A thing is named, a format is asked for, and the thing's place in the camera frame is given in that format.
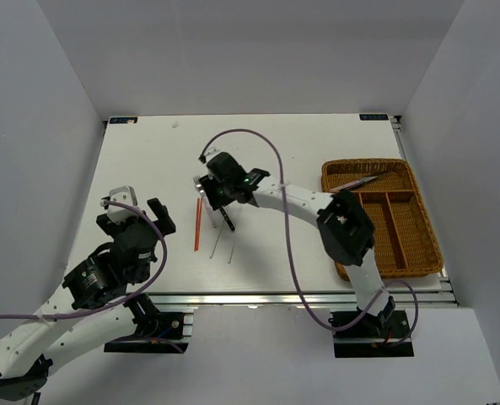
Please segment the knife with black handle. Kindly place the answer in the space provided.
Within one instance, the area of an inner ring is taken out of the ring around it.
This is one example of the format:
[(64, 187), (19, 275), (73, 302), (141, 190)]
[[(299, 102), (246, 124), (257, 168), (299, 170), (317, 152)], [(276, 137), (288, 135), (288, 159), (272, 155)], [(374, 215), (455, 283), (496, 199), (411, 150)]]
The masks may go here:
[(369, 183), (372, 181), (377, 181), (378, 179), (385, 178), (386, 176), (390, 176), (393, 174), (393, 171), (381, 171), (377, 173), (373, 173), (371, 175), (367, 175), (359, 179), (359, 181), (363, 184)]

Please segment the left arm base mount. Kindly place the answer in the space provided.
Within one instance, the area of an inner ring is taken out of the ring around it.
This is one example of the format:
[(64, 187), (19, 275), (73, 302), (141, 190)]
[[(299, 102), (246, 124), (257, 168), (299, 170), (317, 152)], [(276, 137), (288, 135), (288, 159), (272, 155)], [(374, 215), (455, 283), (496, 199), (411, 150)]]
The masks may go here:
[(189, 346), (193, 315), (176, 309), (158, 308), (140, 294), (116, 310), (129, 314), (129, 330), (104, 345), (105, 353), (183, 354)]

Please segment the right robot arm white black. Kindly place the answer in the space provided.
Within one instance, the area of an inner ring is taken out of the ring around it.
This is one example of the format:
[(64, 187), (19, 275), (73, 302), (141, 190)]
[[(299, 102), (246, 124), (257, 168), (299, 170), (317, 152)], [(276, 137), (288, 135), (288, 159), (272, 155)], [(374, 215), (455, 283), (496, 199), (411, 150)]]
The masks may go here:
[(199, 160), (207, 167), (200, 183), (212, 210), (237, 202), (285, 213), (314, 226), (325, 253), (347, 270), (362, 314), (361, 328), (373, 337), (390, 328), (395, 302), (377, 268), (375, 228), (353, 193), (313, 192), (283, 185), (266, 170), (246, 171), (227, 152), (209, 151)]

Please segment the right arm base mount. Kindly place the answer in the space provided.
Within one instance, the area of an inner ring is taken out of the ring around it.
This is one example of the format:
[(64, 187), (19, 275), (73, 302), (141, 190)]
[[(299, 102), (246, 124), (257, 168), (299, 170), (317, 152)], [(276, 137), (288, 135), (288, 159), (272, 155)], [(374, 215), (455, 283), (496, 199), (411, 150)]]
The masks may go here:
[(333, 332), (336, 359), (411, 358), (411, 324), (404, 310), (394, 310), (384, 325), (366, 315), (353, 327)]

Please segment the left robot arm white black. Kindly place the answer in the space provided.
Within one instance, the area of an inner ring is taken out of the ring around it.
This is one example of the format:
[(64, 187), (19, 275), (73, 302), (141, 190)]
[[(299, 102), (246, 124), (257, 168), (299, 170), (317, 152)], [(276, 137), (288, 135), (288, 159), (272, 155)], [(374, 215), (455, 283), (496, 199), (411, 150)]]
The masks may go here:
[(145, 289), (158, 277), (155, 254), (176, 231), (157, 198), (147, 201), (156, 219), (115, 197), (101, 201), (96, 224), (110, 237), (72, 271), (34, 314), (0, 338), (0, 400), (17, 402), (39, 391), (49, 375), (104, 343), (162, 339), (171, 320)]

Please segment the knife with pink handle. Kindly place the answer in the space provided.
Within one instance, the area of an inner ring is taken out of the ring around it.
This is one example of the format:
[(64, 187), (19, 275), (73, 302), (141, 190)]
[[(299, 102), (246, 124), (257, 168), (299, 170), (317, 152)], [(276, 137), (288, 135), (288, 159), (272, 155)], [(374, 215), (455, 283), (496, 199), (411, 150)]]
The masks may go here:
[(355, 181), (350, 181), (350, 182), (345, 183), (343, 185), (331, 188), (330, 189), (330, 193), (337, 193), (337, 192), (339, 192), (341, 190), (355, 190), (355, 189), (357, 189), (359, 187), (362, 187), (362, 186), (364, 186), (366, 184), (368, 184), (368, 183), (363, 184), (363, 183), (361, 183), (359, 181), (359, 179), (357, 179)]

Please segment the fork with black dotted handle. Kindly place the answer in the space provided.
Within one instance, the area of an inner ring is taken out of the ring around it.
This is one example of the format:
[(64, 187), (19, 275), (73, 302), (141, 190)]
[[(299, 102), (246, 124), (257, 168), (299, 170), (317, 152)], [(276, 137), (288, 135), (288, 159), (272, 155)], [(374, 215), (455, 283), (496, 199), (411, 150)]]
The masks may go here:
[(223, 220), (230, 229), (230, 231), (234, 233), (236, 231), (236, 227), (233, 220), (228, 216), (226, 210), (223, 207), (220, 207), (218, 210), (221, 213)]

